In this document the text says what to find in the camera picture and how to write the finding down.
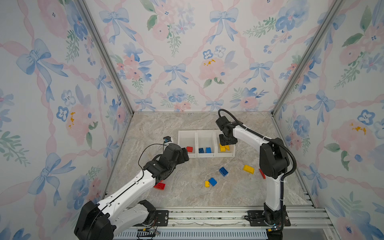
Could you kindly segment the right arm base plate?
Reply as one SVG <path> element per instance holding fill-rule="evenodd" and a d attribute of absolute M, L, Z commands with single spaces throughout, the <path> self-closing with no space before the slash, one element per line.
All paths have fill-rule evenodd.
<path fill-rule="evenodd" d="M 286 211 L 282 215 L 281 211 L 247 211 L 244 219 L 250 222 L 251 227 L 281 227 L 281 223 L 284 223 L 284 227 L 290 227 L 290 218 Z"/>

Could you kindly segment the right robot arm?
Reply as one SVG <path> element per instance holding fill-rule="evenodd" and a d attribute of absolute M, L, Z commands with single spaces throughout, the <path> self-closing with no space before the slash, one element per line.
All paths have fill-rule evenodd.
<path fill-rule="evenodd" d="M 286 220 L 284 175 L 288 172 L 290 160 L 282 140 L 265 137 L 238 120 L 229 121 L 226 116 L 219 116 L 216 124 L 222 132 L 219 135 L 221 145 L 235 145 L 241 140 L 259 151 L 259 166 L 266 176 L 267 189 L 262 220 L 269 226 L 283 227 Z"/>

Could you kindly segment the yellow rounded lego brick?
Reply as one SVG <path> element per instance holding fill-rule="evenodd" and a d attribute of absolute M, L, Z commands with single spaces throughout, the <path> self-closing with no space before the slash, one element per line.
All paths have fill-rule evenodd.
<path fill-rule="evenodd" d="M 219 147 L 220 147 L 220 152 L 225 152 L 226 151 L 226 147 L 225 146 L 219 145 Z"/>

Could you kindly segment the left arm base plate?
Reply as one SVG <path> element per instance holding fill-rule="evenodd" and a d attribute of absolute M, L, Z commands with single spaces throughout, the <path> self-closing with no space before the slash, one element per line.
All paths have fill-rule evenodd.
<path fill-rule="evenodd" d="M 169 222 L 169 211 L 168 210 L 156 210 L 151 212 L 148 219 L 142 224 L 137 224 L 135 227 L 167 227 Z"/>

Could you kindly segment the red rounded lego brick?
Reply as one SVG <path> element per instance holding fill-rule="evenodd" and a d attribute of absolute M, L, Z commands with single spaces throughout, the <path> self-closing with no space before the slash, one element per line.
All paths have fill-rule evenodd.
<path fill-rule="evenodd" d="M 266 179 L 266 175 L 263 173 L 263 171 L 261 169 L 259 169 L 260 171 L 260 174 L 262 175 L 263 179 Z"/>

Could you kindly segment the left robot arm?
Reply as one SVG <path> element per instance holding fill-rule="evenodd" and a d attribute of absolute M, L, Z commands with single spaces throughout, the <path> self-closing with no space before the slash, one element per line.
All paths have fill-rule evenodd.
<path fill-rule="evenodd" d="M 147 200 L 130 205 L 143 193 L 167 179 L 177 165 L 189 161 L 188 151 L 168 143 L 161 154 L 147 162 L 139 173 L 105 199 L 86 203 L 80 212 L 74 234 L 79 240 L 112 240 L 135 226 L 154 226 L 156 208 Z"/>

